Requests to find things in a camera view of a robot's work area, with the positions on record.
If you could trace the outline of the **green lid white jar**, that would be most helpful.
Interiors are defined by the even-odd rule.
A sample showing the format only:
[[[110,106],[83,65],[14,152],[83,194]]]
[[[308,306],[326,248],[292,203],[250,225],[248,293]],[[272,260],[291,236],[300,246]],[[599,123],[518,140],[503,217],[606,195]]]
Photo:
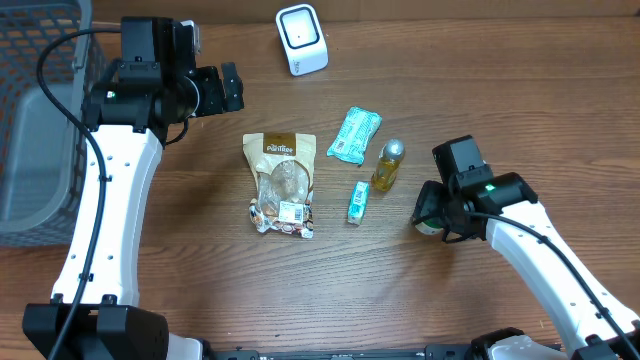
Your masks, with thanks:
[[[422,234],[436,235],[443,230],[440,221],[441,213],[441,207],[437,203],[417,201],[411,217],[411,224]]]

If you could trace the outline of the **teal snack packet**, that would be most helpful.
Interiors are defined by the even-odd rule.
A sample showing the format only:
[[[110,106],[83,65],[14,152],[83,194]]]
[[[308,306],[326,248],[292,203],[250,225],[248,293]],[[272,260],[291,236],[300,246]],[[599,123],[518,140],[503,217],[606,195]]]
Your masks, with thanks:
[[[328,148],[327,155],[347,163],[362,165],[368,145],[381,122],[382,117],[378,113],[351,107],[334,142]]]

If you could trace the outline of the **yellow liquid bottle grey cap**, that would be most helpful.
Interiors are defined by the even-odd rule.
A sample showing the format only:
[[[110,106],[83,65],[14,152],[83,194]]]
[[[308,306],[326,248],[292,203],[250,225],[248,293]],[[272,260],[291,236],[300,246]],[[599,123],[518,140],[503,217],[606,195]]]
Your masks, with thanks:
[[[371,184],[376,190],[387,192],[391,189],[397,178],[405,153],[404,142],[400,139],[390,139],[383,146],[371,178]]]

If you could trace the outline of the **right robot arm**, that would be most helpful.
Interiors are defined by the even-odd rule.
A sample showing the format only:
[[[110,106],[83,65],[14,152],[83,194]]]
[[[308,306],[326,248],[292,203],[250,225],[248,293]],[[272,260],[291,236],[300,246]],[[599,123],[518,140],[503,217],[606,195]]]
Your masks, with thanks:
[[[433,148],[440,178],[424,183],[411,224],[446,244],[481,239],[514,268],[562,346],[520,329],[471,341],[465,359],[636,359],[639,317],[611,294],[558,233],[537,193],[517,173],[493,174],[470,135]]]

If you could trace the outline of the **brown white snack bag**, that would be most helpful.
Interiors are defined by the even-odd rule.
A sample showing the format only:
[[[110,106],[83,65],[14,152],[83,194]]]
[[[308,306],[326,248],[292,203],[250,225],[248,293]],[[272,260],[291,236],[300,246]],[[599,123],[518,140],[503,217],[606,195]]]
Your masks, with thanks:
[[[316,137],[300,133],[245,134],[243,152],[257,189],[249,204],[256,230],[311,239]]]

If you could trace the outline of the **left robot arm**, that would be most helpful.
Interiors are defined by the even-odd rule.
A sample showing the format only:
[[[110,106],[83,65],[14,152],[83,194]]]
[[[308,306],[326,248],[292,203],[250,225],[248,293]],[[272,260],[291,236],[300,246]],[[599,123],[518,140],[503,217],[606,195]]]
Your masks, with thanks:
[[[22,329],[48,359],[209,359],[201,339],[173,334],[139,305],[138,253],[152,179],[169,128],[241,110],[233,63],[200,67],[192,21],[125,17],[121,55],[71,123],[87,144],[73,239],[46,304],[28,304]]]

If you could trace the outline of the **Kleenex tissue pack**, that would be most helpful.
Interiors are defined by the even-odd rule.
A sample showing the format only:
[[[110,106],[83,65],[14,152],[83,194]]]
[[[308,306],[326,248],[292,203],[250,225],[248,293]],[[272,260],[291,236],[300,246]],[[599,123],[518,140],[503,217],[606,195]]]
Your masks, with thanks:
[[[350,224],[360,225],[362,223],[368,203],[369,190],[368,182],[359,181],[354,186],[347,212],[347,221]]]

